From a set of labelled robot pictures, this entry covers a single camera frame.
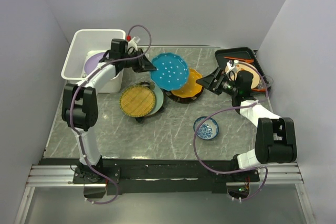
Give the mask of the yellow dotted scalloped plate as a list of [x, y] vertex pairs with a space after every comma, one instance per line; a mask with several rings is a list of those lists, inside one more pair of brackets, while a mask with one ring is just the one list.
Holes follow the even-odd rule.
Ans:
[[189, 77], [185, 85], [177, 90], [172, 90], [172, 94], [180, 98], [192, 98], [199, 94], [202, 86], [196, 81], [202, 78], [202, 75], [193, 68], [189, 68]]

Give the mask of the lilac plate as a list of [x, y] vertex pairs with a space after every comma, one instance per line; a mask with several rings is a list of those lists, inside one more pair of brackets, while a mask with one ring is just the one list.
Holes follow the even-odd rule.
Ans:
[[86, 75], [89, 75], [91, 72], [95, 70], [99, 61], [102, 59], [103, 55], [104, 55], [104, 52], [100, 52], [88, 58], [83, 68], [84, 73]]

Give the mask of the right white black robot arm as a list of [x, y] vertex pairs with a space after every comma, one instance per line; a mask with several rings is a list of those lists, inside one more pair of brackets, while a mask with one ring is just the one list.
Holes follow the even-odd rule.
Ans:
[[297, 158], [295, 125], [291, 118], [282, 118], [262, 106], [252, 96], [251, 84], [254, 76], [241, 70], [234, 80], [229, 73], [217, 68], [211, 74], [197, 80], [197, 84], [220, 95], [232, 98], [231, 110], [248, 119], [256, 128], [255, 147], [238, 154], [231, 160], [231, 168], [223, 173], [230, 174], [235, 181], [242, 181], [248, 171], [269, 163], [292, 163]]

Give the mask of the teal dotted scalloped plate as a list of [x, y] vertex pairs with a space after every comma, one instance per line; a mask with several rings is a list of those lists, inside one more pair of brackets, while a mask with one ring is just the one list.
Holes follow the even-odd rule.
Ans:
[[161, 89], [177, 90], [185, 85], [190, 74], [187, 63], [171, 52], [165, 52], [152, 59], [156, 70], [150, 71], [151, 80]]

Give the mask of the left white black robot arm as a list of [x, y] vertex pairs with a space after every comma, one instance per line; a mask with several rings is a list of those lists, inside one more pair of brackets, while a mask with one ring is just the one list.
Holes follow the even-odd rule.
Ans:
[[131, 68], [136, 73], [156, 69], [145, 51], [137, 48], [135, 37], [113, 39], [110, 49], [103, 54], [92, 72], [82, 81], [64, 87], [61, 117], [76, 137], [80, 152], [77, 174], [93, 183], [102, 179], [112, 180], [104, 174], [93, 128], [99, 115], [97, 93], [125, 68]]

